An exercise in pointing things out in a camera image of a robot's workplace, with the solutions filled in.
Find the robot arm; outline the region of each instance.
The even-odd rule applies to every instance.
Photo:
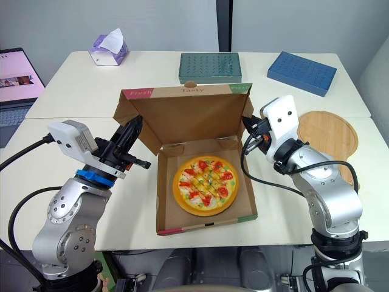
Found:
[[[52,198],[45,225],[33,242],[46,280],[36,291],[101,291],[97,274],[102,267],[94,261],[97,222],[115,180],[124,178],[132,164],[150,166],[128,154],[141,129],[142,117],[137,116],[107,141],[93,140],[85,125],[72,120],[49,126],[63,153],[85,166]]]
[[[276,171],[291,176],[306,198],[313,225],[316,256],[310,267],[316,291],[331,291],[343,283],[365,285],[361,250],[367,232],[359,231],[362,203],[357,192],[342,179],[338,166],[328,163],[332,157],[297,139],[298,117],[292,96],[264,106],[261,118],[243,118],[249,139],[254,139],[243,152],[246,155],[258,147]],[[299,171],[319,162],[324,165]]]

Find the wall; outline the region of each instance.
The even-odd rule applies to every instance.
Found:
[[[336,53],[354,83],[389,35],[387,0],[239,0],[232,50]]]
[[[389,38],[360,77],[358,90],[389,145]]]
[[[120,27],[131,50],[218,51],[215,0],[1,0],[0,48],[23,47],[47,84],[66,57]]]

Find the pizza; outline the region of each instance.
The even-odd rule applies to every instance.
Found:
[[[226,210],[236,197],[239,181],[235,168],[216,156],[185,162],[173,180],[173,194],[187,212],[199,216]]]

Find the laptop keyboard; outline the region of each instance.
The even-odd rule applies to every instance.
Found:
[[[20,125],[29,109],[21,108],[11,111],[0,111],[0,127]]]

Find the red pepper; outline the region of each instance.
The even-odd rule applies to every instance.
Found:
[[[225,187],[218,188],[218,193],[222,198],[227,198],[229,195],[229,191]]]
[[[225,172],[221,179],[232,179],[232,173],[230,172]]]
[[[189,192],[189,200],[192,200],[194,197],[198,196],[199,192],[195,190],[194,192]]]
[[[199,160],[199,167],[200,167],[200,169],[201,169],[202,171],[204,171],[204,169],[206,169],[207,166],[208,166],[208,164],[207,164],[205,161]]]
[[[211,203],[212,196],[208,195],[202,200],[202,203],[204,204],[205,207],[208,207],[209,204]]]
[[[223,163],[220,161],[217,161],[215,165],[213,166],[213,170],[218,170],[220,167],[223,167]]]
[[[189,175],[195,175],[195,171],[193,169],[185,169],[184,172],[188,173]]]
[[[188,182],[188,181],[180,181],[180,187],[190,187],[190,182]]]

